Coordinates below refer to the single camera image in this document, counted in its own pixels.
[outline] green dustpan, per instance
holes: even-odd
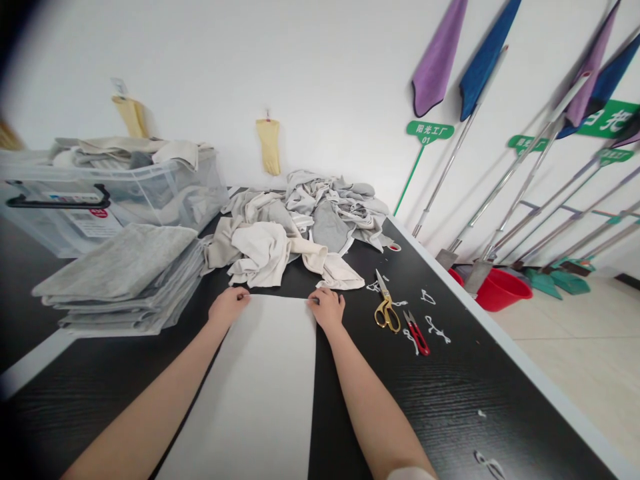
[[[591,291],[587,282],[572,273],[555,270],[551,272],[550,277],[554,284],[572,295],[580,295]]]
[[[555,297],[558,300],[562,300],[562,295],[560,295],[558,289],[555,287],[551,276],[545,275],[544,273],[538,273],[534,269],[527,269],[525,271],[525,275],[529,280],[531,280],[531,286],[533,288]]]

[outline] tile floor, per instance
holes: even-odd
[[[589,278],[591,293],[539,291],[490,313],[620,452],[640,469],[640,291]]]

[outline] hand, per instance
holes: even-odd
[[[218,295],[209,308],[209,321],[230,327],[249,304],[250,299],[249,290],[246,288],[229,287]]]
[[[322,287],[310,294],[307,305],[313,312],[316,322],[325,332],[342,325],[342,314],[345,311],[344,296],[338,297],[336,292]]]

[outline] white sheet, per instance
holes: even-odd
[[[252,295],[157,478],[306,479],[315,330],[304,300]]]

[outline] stack of folded towels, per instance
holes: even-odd
[[[196,230],[132,223],[32,294],[68,310],[59,324],[77,337],[157,335],[177,323],[203,266]]]

